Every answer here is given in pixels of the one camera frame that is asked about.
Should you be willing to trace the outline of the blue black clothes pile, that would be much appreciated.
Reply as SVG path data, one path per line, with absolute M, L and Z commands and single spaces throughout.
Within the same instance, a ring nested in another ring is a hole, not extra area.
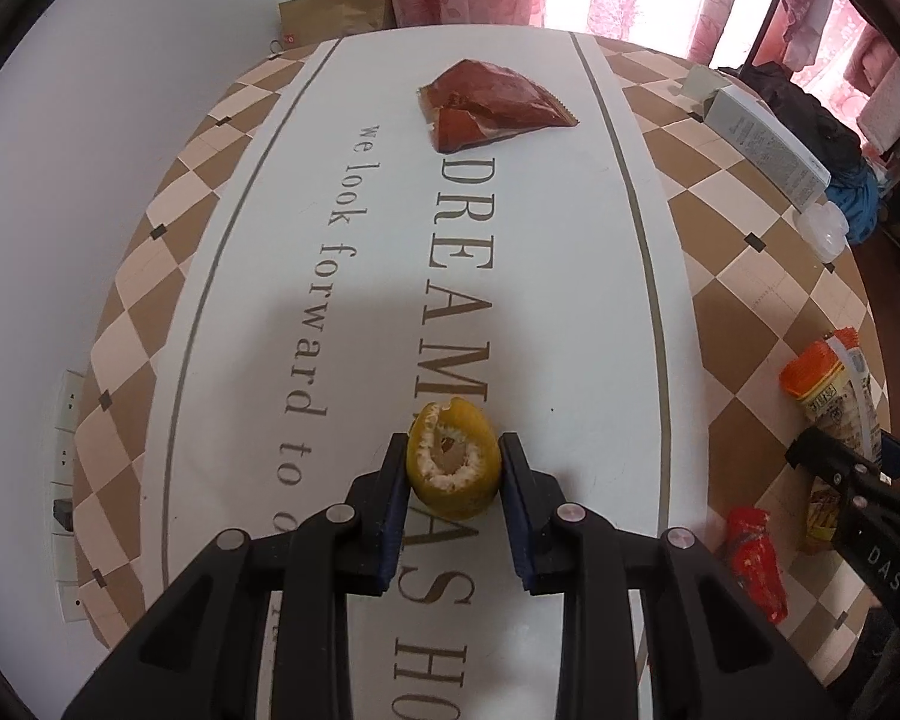
M 741 65 L 731 75 L 759 94 L 784 124 L 831 174 L 826 199 L 844 213 L 847 240 L 859 245 L 878 222 L 878 181 L 863 157 L 860 137 L 832 115 L 813 94 L 790 81 L 779 64 Z

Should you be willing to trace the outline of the dark red foil bag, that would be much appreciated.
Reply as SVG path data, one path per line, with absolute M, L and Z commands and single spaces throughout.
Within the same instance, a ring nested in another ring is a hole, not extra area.
M 578 119 L 553 93 L 518 71 L 463 59 L 418 89 L 432 145 L 458 153 Z

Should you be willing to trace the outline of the yellow orange snack bag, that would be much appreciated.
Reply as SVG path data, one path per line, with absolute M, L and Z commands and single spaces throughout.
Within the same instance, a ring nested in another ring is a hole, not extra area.
M 865 460 L 880 463 L 880 420 L 871 395 L 870 366 L 855 328 L 837 328 L 814 340 L 787 362 L 779 385 L 802 408 L 811 426 Z M 806 504 L 803 553 L 831 550 L 838 516 L 839 495 L 815 476 Z

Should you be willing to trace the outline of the red orange snack wrapper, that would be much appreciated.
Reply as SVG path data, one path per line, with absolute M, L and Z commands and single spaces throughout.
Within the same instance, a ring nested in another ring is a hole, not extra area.
M 725 564 L 749 600 L 770 624 L 787 617 L 787 594 L 777 551 L 770 539 L 770 513 L 756 507 L 735 507 L 727 518 Z

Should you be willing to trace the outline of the yellow citrus peel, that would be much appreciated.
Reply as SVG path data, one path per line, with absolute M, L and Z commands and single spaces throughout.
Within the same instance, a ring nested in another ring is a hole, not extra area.
M 502 473 L 494 427 L 463 398 L 427 403 L 409 433 L 406 471 L 414 493 L 434 514 L 475 517 L 493 502 Z

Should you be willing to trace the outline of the checkered table cloth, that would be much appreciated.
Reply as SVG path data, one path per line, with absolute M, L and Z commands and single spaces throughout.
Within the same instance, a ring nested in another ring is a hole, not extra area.
M 463 59 L 578 119 L 442 154 L 418 89 Z M 805 418 L 779 374 L 877 326 L 854 257 L 697 119 L 683 60 L 530 28 L 294 49 L 233 83 L 142 216 L 76 433 L 79 596 L 109 656 L 74 718 L 827 718 L 868 595 L 800 550 Z M 559 481 L 532 596 L 499 486 L 411 486 L 382 596 L 344 589 L 357 476 L 460 397 Z M 725 564 L 770 513 L 788 614 Z

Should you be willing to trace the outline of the clear plastic wrapper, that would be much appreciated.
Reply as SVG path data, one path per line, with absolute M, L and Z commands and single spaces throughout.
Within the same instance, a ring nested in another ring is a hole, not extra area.
M 795 226 L 823 263 L 834 263 L 847 247 L 848 222 L 832 202 L 808 205 L 798 213 Z

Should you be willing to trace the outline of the white wall power strip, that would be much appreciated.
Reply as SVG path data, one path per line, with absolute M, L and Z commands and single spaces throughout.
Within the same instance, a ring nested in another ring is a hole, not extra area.
M 50 454 L 48 515 L 50 544 L 55 563 L 55 589 L 61 616 L 66 622 L 84 621 L 86 612 L 79 600 L 76 540 L 74 539 L 74 467 L 76 466 L 77 422 L 84 376 L 64 371 L 55 401 Z

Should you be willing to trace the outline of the brown paper bag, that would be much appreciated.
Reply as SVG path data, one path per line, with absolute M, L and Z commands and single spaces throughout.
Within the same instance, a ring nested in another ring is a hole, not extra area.
M 310 46 L 397 26 L 391 0 L 287 0 L 278 5 L 288 46 Z

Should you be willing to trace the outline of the tall white carton box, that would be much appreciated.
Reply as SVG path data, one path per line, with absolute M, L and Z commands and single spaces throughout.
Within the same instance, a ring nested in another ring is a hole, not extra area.
M 704 124 L 751 161 L 793 208 L 803 211 L 824 197 L 831 174 L 763 99 L 727 85 L 714 91 L 702 110 Z

